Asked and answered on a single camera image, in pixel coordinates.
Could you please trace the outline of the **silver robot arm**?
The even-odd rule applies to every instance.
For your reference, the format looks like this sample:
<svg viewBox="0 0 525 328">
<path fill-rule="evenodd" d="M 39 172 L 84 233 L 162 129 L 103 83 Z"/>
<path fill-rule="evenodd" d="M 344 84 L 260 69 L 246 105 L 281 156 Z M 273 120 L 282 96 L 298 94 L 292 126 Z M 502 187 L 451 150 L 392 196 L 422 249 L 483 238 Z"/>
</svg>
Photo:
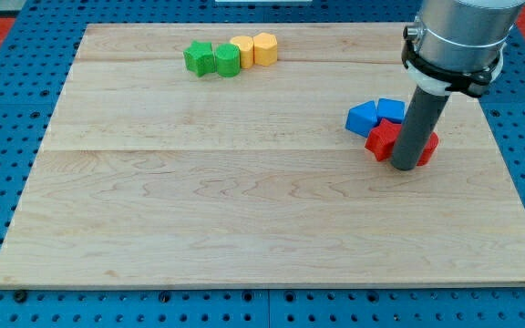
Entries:
<svg viewBox="0 0 525 328">
<path fill-rule="evenodd" d="M 403 37 L 432 66 L 475 72 L 498 56 L 525 0 L 423 0 Z"/>
</svg>

